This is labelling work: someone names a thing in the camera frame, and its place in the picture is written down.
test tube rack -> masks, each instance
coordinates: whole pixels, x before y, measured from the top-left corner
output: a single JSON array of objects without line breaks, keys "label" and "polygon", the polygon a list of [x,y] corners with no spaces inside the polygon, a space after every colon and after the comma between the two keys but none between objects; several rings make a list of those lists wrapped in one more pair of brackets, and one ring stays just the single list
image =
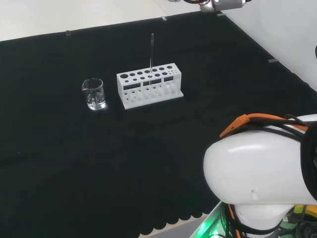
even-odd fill
[{"label": "test tube rack", "polygon": [[183,97],[182,73],[170,63],[117,74],[118,93],[125,109]]}]

glass beaker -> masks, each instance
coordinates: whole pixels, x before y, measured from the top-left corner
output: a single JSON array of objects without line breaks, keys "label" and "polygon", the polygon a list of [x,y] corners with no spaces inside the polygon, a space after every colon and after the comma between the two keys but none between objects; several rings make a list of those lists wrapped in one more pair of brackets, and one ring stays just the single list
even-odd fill
[{"label": "glass beaker", "polygon": [[91,110],[100,110],[106,107],[103,81],[91,78],[84,81],[81,90],[85,92],[87,105]]}]

stirring rod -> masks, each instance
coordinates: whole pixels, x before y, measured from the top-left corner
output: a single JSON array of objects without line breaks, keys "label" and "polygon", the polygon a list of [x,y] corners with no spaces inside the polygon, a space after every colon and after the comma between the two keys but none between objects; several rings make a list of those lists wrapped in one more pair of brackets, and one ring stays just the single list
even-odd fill
[{"label": "stirring rod", "polygon": [[151,77],[152,77],[153,57],[154,57],[154,34],[152,33],[152,35],[151,35],[151,57],[150,57]]}]

table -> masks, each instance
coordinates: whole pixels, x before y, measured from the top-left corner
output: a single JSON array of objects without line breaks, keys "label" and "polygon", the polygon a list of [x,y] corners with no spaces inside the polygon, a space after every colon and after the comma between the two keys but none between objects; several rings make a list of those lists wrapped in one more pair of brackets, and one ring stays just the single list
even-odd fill
[{"label": "table", "polygon": [[[176,63],[184,98],[124,110],[116,74]],[[317,95],[226,16],[201,12],[0,42],[1,237],[138,237],[218,203],[205,150],[237,116]],[[81,92],[104,83],[108,110]]]}]

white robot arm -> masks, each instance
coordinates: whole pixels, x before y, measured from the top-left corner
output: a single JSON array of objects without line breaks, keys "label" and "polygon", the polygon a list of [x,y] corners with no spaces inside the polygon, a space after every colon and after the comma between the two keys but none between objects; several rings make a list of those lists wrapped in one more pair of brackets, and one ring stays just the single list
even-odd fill
[{"label": "white robot arm", "polygon": [[184,0],[187,3],[199,4],[202,12],[223,11],[242,8],[251,0]]},{"label": "white robot arm", "polygon": [[[299,119],[317,121],[317,115]],[[304,133],[294,126],[287,127]],[[267,128],[288,133],[275,126]],[[228,136],[206,151],[207,183],[220,200],[234,204],[237,219],[243,225],[270,230],[279,225],[295,204],[317,205],[316,196],[304,180],[302,166],[306,158],[299,141],[256,130]],[[268,235],[248,234],[248,237]]]}]

